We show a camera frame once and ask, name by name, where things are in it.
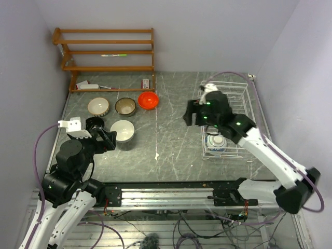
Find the plain white bowl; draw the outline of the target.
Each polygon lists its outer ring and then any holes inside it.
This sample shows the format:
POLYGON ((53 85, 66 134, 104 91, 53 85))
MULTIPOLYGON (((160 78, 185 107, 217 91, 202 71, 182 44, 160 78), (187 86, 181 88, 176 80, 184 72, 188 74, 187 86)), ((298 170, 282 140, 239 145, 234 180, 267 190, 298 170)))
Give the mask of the plain white bowl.
POLYGON ((127 143, 134 137, 135 128, 134 125, 127 120, 116 121, 110 128, 110 132, 116 131, 116 142, 127 143))

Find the brown ceramic bowl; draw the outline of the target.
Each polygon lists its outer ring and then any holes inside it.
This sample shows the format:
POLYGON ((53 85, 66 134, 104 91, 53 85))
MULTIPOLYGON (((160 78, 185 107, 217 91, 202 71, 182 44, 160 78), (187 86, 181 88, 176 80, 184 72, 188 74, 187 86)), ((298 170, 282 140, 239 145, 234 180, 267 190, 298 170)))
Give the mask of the brown ceramic bowl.
POLYGON ((121 98, 115 103, 115 110, 121 116, 133 116, 136 112, 136 102, 132 98, 121 98))

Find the blue white porcelain bowl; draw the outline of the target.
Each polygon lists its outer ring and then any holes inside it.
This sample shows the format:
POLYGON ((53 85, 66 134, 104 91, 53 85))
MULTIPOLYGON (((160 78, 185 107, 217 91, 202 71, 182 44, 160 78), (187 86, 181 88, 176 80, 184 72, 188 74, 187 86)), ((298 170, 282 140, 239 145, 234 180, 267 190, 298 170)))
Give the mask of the blue white porcelain bowl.
POLYGON ((205 149, 211 155, 219 155, 225 152, 227 141, 222 135, 206 135, 205 149))

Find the white wire dish rack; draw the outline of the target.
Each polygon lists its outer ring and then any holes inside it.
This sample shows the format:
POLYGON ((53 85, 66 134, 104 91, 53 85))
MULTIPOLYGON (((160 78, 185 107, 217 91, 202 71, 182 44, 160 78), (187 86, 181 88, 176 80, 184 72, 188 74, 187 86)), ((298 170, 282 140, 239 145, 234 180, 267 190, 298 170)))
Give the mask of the white wire dish rack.
POLYGON ((256 127, 255 116, 248 92, 248 84, 224 81, 203 81, 199 90, 200 100, 202 86, 213 83, 228 98, 232 109, 232 119, 223 125, 201 126, 203 159, 209 158, 229 158, 245 159, 251 162, 255 156, 246 150, 245 139, 249 138, 248 131, 256 127), (211 155, 205 149, 206 135, 222 135, 227 141, 225 152, 219 155, 211 155))

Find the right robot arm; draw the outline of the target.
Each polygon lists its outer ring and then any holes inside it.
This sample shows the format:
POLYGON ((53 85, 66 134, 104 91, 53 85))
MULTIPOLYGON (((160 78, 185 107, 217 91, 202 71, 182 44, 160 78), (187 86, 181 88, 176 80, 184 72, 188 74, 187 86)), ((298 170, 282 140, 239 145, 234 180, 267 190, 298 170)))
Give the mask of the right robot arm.
POLYGON ((234 205, 246 199, 276 202, 284 211, 297 214, 317 191, 320 172, 307 169, 283 153, 245 114, 233 113, 228 98, 221 91, 205 93, 199 100, 189 100, 183 119, 187 126, 210 126, 225 138, 246 149, 276 177, 275 181, 243 180, 229 192, 234 205))

